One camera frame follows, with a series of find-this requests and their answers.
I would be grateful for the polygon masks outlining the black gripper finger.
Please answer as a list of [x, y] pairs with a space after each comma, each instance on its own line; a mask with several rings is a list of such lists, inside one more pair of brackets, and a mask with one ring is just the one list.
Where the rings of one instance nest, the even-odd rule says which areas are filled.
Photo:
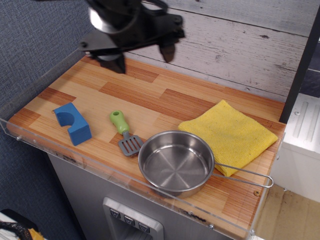
[[118, 74], [126, 73], [125, 57], [122, 53], [114, 55], [101, 55], [97, 57], [100, 66]]
[[162, 44], [159, 46], [160, 53], [166, 63], [171, 62], [175, 57], [175, 44]]

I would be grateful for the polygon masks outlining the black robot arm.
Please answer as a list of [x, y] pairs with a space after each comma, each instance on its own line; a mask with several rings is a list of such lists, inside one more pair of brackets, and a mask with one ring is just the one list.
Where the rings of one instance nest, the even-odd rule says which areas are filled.
[[89, 0], [88, 13], [94, 30], [79, 43], [79, 50], [113, 72], [126, 72], [125, 52], [157, 45], [165, 62], [175, 56], [175, 44], [184, 38], [183, 18], [168, 13], [162, 0], [154, 9], [140, 0]]

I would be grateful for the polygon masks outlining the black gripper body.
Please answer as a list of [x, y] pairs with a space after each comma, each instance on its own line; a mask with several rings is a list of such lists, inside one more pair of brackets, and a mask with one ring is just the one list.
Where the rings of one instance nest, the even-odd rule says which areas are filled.
[[143, 4], [91, 4], [88, 15], [94, 30], [79, 43], [79, 50], [95, 56], [179, 42], [183, 18], [168, 13], [166, 4], [150, 9]]

